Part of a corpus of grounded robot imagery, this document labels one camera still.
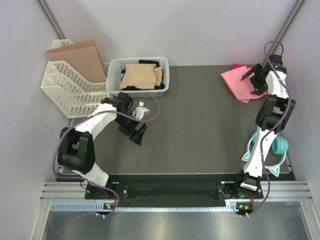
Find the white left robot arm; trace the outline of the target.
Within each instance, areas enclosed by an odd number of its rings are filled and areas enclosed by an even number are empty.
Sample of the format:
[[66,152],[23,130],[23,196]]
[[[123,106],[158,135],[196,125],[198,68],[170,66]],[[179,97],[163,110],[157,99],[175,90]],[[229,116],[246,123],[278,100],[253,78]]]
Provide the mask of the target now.
[[109,175],[96,163],[94,140],[111,122],[116,122],[118,130],[140,146],[148,126],[143,123],[139,129],[136,127],[150,110],[142,101],[131,109],[133,102],[133,98],[124,92],[115,98],[106,97],[83,122],[60,132],[57,163],[97,185],[97,194],[105,199],[113,194],[114,187],[108,183]]

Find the pink t shirt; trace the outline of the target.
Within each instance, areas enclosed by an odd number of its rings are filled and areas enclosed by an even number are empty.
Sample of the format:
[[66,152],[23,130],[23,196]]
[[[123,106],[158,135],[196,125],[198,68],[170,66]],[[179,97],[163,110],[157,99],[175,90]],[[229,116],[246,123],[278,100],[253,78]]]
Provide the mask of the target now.
[[260,95],[251,94],[254,88],[249,77],[241,80],[243,74],[249,70],[250,69],[246,69],[246,67],[243,66],[241,68],[229,70],[221,74],[222,79],[226,83],[229,90],[233,93],[235,98],[243,103],[249,103],[250,100],[257,100],[260,97]]

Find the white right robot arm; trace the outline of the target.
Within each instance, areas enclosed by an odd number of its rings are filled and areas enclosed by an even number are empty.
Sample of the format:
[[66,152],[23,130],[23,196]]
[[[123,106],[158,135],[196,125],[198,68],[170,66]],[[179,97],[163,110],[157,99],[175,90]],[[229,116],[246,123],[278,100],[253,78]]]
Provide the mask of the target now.
[[266,169],[265,159],[272,142],[284,130],[296,106],[286,86],[287,69],[283,66],[283,56],[272,54],[268,64],[256,64],[243,74],[241,80],[249,77],[255,95],[268,93],[256,116],[256,142],[249,159],[233,185],[233,192],[239,198],[258,192],[262,175]]

